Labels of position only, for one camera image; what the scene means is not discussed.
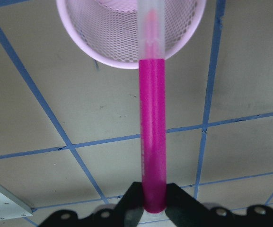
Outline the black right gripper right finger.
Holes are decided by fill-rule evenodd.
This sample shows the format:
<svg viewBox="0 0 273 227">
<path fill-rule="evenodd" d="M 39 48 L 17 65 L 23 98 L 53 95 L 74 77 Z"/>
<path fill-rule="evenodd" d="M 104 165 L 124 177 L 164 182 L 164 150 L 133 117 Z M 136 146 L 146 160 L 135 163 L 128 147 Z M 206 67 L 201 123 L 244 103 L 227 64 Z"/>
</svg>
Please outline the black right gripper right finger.
<svg viewBox="0 0 273 227">
<path fill-rule="evenodd" d="M 221 206 L 206 208 L 175 183 L 167 185 L 166 216 L 177 227 L 273 227 L 273 208 L 247 207 L 238 215 Z"/>
</svg>

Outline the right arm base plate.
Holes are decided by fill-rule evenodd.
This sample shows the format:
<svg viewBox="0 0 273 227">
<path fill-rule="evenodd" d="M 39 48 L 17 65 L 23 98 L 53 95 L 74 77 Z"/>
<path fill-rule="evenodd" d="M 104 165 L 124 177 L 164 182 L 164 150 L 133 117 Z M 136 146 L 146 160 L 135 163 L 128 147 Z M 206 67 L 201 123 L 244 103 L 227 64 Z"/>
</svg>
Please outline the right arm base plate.
<svg viewBox="0 0 273 227">
<path fill-rule="evenodd" d="M 32 209 L 0 185 L 0 221 L 32 216 Z"/>
</svg>

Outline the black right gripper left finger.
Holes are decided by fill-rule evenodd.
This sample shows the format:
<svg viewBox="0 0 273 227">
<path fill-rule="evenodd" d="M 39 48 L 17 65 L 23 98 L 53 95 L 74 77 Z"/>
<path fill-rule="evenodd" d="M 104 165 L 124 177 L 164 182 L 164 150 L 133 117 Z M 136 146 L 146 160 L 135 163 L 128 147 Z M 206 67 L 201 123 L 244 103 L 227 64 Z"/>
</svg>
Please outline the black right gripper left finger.
<svg viewBox="0 0 273 227">
<path fill-rule="evenodd" d="M 136 227 L 143 215 L 143 191 L 133 182 L 114 208 L 100 208 L 85 218 L 72 210 L 59 210 L 48 216 L 41 227 Z"/>
</svg>

